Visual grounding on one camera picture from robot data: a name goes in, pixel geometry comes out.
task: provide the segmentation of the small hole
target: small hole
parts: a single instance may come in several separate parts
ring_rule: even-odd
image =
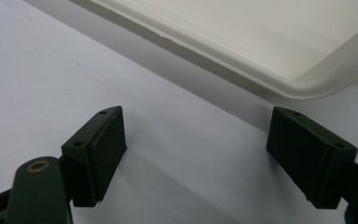
[[[74,143],[74,147],[81,147],[81,146],[83,146],[82,142],[75,142]]]
[[[45,166],[45,163],[43,162],[39,162],[39,163],[35,163],[31,166],[31,169],[34,169],[34,170],[39,170],[40,168],[44,167]]]
[[[336,146],[336,147],[345,147],[344,145],[342,145],[340,143],[335,143],[334,146]]]
[[[48,161],[36,161],[27,167],[28,173],[37,173],[48,168],[50,163]]]

